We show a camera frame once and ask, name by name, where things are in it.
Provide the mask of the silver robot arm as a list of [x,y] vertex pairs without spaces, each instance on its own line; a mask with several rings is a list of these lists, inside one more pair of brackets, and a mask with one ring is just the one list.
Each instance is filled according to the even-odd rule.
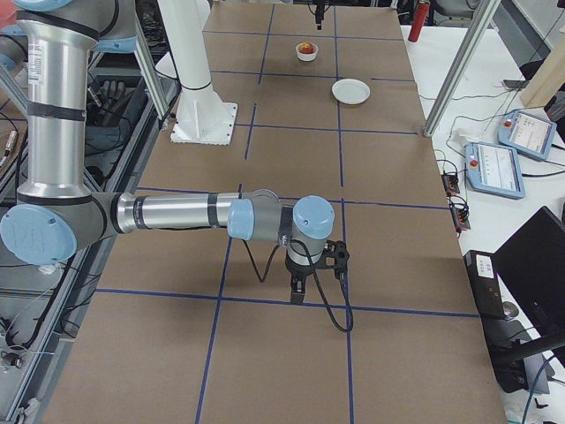
[[315,195],[292,206],[269,190],[137,196],[94,193],[84,182],[87,60],[101,49],[131,52],[138,40],[132,1],[19,1],[28,40],[28,173],[1,238],[18,259],[51,265],[81,248],[135,230],[223,228],[234,239],[286,248],[290,300],[326,265],[335,213]]

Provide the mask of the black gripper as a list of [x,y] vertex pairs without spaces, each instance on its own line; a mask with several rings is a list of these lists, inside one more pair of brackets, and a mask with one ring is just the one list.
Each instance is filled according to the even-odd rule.
[[314,12],[315,25],[318,30],[322,29],[324,20],[324,8],[326,7],[326,0],[313,0],[313,4],[317,7]]
[[290,303],[303,304],[305,299],[305,282],[306,279],[313,275],[314,282],[320,282],[316,263],[313,261],[306,261],[306,265],[296,263],[292,260],[289,254],[285,257],[285,266],[290,272]]

